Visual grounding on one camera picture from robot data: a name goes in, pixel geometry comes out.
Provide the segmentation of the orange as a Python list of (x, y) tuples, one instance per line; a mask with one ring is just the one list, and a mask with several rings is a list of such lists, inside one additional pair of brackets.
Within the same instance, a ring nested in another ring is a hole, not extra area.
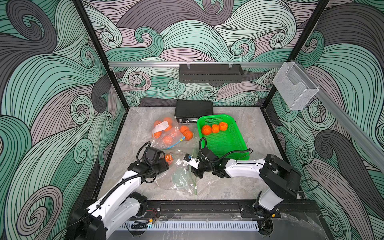
[(168, 163), (168, 165), (171, 165), (173, 163), (173, 157), (171, 154), (166, 154), (165, 155), (165, 160)]
[(228, 129), (228, 124), (225, 122), (220, 122), (219, 128), (220, 128), (220, 131), (226, 131)]

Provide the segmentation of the green plastic basket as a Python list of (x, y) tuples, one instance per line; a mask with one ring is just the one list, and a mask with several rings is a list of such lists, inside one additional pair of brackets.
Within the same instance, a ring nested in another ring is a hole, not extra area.
[[(208, 136), (203, 134), (204, 126), (211, 127), (212, 125), (219, 125), (221, 122), (228, 125), (226, 131), (211, 133)], [(250, 152), (246, 151), (248, 147), (233, 117), (229, 115), (204, 116), (198, 119), (197, 127), (200, 138), (206, 138), (207, 140), (201, 143), (201, 147), (207, 146), (219, 158), (232, 151), (235, 151), (235, 153), (228, 155), (227, 158), (241, 161), (250, 158)]]

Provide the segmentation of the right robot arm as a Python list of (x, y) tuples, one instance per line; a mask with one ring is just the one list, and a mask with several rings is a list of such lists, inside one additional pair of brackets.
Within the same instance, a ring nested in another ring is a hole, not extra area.
[(263, 180), (268, 189), (259, 193), (253, 205), (260, 219), (273, 217), (277, 205), (283, 201), (295, 201), (300, 190), (301, 174), (276, 155), (268, 154), (263, 159), (246, 160), (252, 149), (233, 150), (218, 157), (208, 148), (206, 138), (199, 141), (196, 157), (185, 154), (184, 161), (191, 166), (192, 173), (199, 179), (210, 172), (219, 178), (247, 177)]

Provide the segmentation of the green printed zip-top bag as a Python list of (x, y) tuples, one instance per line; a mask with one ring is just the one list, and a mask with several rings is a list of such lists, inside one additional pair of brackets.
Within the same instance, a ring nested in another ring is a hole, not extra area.
[(192, 173), (192, 167), (184, 161), (186, 153), (176, 151), (165, 151), (171, 154), (173, 163), (169, 165), (169, 169), (157, 176), (155, 183), (163, 190), (177, 191), (184, 195), (198, 194), (197, 177)]

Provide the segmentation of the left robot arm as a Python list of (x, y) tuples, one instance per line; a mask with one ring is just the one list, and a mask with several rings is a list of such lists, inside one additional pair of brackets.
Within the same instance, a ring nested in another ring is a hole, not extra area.
[(99, 200), (76, 210), (66, 228), (66, 240), (107, 240), (127, 220), (146, 214), (147, 198), (136, 192), (142, 183), (152, 183), (167, 171), (164, 151), (151, 142), (141, 146), (136, 161), (131, 163), (117, 182)]

